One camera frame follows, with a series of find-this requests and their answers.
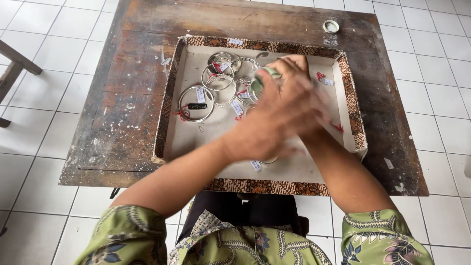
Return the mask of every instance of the black label tag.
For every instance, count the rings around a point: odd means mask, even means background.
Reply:
[[[205,109],[207,107],[206,103],[188,103],[188,109]]]

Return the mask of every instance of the black trousers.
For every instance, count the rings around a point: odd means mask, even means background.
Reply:
[[[208,210],[223,222],[234,226],[277,226],[290,224],[295,234],[301,235],[301,225],[293,195],[257,194],[249,203],[235,192],[201,191],[193,201],[187,220],[177,240],[189,237],[193,226]]]

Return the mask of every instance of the handwritten label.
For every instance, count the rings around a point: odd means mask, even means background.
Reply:
[[[235,100],[232,101],[231,106],[232,106],[232,108],[234,108],[234,111],[237,114],[237,116],[244,114],[244,111],[240,107],[239,103],[237,103],[237,101],[235,101]]]
[[[242,45],[244,43],[244,41],[237,40],[237,39],[229,39],[229,43]]]
[[[221,69],[221,72],[223,72],[224,70],[226,70],[229,66],[227,65],[224,65],[224,64],[219,64],[219,68]]]
[[[326,85],[333,85],[333,80],[321,77],[320,81]]]
[[[250,98],[249,93],[247,91],[244,92],[244,93],[240,93],[239,97],[244,98],[244,99],[249,99]]]
[[[250,161],[250,164],[252,164],[253,169],[255,169],[255,171],[259,171],[260,169],[262,169],[262,166],[258,161]]]
[[[196,88],[196,100],[198,103],[204,103],[204,89],[201,87]]]
[[[389,168],[389,169],[393,169],[393,168],[394,168],[393,165],[392,165],[392,163],[391,163],[391,160],[389,160],[389,159],[387,159],[387,158],[384,158],[384,161],[386,161],[386,164],[388,165],[388,168]]]

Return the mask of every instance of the wooden chair leg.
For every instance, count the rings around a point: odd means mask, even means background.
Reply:
[[[11,121],[4,118],[0,118],[0,127],[7,128],[10,125]]]

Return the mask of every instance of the tiled floor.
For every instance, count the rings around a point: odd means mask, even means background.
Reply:
[[[428,198],[394,197],[437,265],[471,255],[471,1],[263,0],[376,13],[407,112]],[[0,39],[44,68],[22,73],[0,104],[0,265],[70,264],[111,188],[57,180],[118,0],[0,0]],[[0,56],[0,72],[9,60]],[[330,198],[297,197],[309,238],[340,265],[343,213]],[[187,208],[167,220],[169,248]]]

